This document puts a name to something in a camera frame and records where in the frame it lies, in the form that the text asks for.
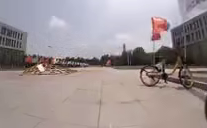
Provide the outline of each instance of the paved plaza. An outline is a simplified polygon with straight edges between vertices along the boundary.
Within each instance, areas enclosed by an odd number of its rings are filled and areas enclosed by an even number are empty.
[[[149,88],[139,70],[20,73],[0,72],[0,128],[207,128],[204,91],[163,82]]]

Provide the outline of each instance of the building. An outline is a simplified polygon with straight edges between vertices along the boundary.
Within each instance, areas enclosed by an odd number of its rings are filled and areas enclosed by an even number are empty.
[[[207,65],[207,12],[173,28],[173,47],[187,48],[187,61]]]
[[[183,21],[207,11],[207,0],[178,0]]]
[[[123,52],[126,52],[126,44],[123,44],[123,45],[122,45],[122,48],[123,48],[122,51],[123,51]]]
[[[0,68],[22,65],[26,44],[26,32],[0,22]]]

